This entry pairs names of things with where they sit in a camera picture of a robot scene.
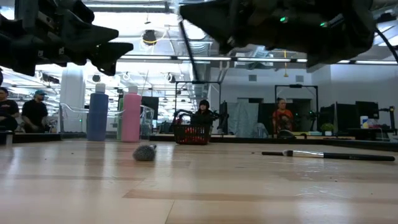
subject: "paintbrush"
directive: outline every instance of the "paintbrush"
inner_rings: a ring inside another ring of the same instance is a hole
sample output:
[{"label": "paintbrush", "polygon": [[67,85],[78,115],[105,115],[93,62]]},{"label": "paintbrush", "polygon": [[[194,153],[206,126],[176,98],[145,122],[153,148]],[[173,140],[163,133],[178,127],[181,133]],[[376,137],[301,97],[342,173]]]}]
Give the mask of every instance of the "paintbrush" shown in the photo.
[{"label": "paintbrush", "polygon": [[284,150],[283,152],[262,152],[261,154],[264,156],[351,159],[351,160],[362,160],[362,161],[395,161],[394,156],[378,156],[378,155],[333,153],[333,152],[310,152],[310,151],[296,151],[296,150]]}]

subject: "desk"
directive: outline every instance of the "desk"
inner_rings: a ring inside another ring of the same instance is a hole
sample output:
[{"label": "desk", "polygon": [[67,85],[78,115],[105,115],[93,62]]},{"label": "desk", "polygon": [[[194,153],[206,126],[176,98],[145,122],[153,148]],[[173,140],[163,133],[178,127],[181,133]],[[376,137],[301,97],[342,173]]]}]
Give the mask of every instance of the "desk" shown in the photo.
[{"label": "desk", "polygon": [[363,141],[389,141],[387,133],[393,133],[393,129],[381,129],[381,128],[349,128],[347,132],[350,136],[354,136],[355,140]]},{"label": "desk", "polygon": [[[297,139],[305,139],[305,136],[296,136]],[[355,140],[353,136],[307,136],[307,139],[331,139],[331,140]]]},{"label": "desk", "polygon": [[[155,134],[155,136],[159,136],[159,137],[174,137],[174,134]],[[221,137],[224,137],[224,138],[236,138],[236,136],[235,135],[224,135],[224,136],[222,136],[222,135],[220,135],[220,134],[212,134],[211,135],[211,137],[212,138],[221,138]]]},{"label": "desk", "polygon": [[305,149],[398,157],[396,152],[294,144],[151,144],[157,145],[154,162],[134,161],[131,154],[139,143],[129,142],[73,139],[0,150],[1,223],[398,220],[397,162],[261,155]]}]

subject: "blue bottle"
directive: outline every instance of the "blue bottle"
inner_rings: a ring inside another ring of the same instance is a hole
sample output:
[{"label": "blue bottle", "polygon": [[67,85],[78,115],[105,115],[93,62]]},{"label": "blue bottle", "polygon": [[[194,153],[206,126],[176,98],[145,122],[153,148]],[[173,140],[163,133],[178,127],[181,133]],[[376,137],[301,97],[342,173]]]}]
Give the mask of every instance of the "blue bottle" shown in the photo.
[{"label": "blue bottle", "polygon": [[90,107],[87,117],[87,140],[105,141],[108,102],[109,96],[105,94],[105,84],[98,83],[95,86],[95,93],[90,95]]}]

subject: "pink bottle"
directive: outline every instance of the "pink bottle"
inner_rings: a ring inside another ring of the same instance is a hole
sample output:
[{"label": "pink bottle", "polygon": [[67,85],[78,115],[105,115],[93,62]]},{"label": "pink bottle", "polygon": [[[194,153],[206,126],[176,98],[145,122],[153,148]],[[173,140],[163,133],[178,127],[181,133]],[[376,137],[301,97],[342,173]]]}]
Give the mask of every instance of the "pink bottle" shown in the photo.
[{"label": "pink bottle", "polygon": [[137,94],[138,87],[130,86],[129,93],[123,98],[122,136],[123,142],[139,141],[139,123],[141,115],[141,96]]}]

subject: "bottle cap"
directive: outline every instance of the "bottle cap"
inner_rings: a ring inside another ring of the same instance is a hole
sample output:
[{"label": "bottle cap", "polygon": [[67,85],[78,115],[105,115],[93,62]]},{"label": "bottle cap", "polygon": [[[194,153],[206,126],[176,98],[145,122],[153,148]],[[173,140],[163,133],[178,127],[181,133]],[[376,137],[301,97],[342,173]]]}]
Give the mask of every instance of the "bottle cap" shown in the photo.
[{"label": "bottle cap", "polygon": [[129,93],[138,93],[138,86],[129,86]]},{"label": "bottle cap", "polygon": [[105,93],[105,84],[104,83],[97,83],[95,85],[95,92],[96,93]]}]

